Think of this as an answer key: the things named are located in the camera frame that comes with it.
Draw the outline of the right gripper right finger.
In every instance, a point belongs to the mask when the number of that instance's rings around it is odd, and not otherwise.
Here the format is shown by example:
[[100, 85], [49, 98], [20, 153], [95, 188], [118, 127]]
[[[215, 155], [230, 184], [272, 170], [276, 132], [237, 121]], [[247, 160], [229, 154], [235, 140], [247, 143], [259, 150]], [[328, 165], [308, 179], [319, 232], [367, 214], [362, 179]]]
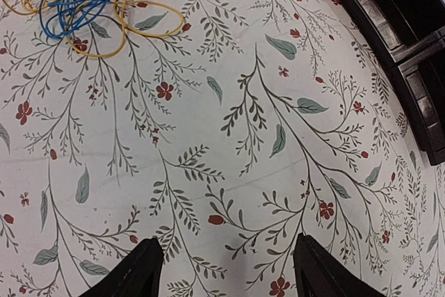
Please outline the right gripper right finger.
[[312, 236], [300, 233], [293, 252], [299, 296], [379, 297], [382, 294], [355, 277]]

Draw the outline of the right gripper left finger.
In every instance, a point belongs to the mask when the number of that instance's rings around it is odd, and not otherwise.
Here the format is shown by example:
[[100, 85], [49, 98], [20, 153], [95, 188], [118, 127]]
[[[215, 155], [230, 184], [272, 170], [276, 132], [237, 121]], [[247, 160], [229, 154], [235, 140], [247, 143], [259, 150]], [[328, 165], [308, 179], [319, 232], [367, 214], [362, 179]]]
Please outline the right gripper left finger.
[[99, 283], [81, 294], [95, 296], [159, 296], [163, 250], [156, 238], [143, 239]]

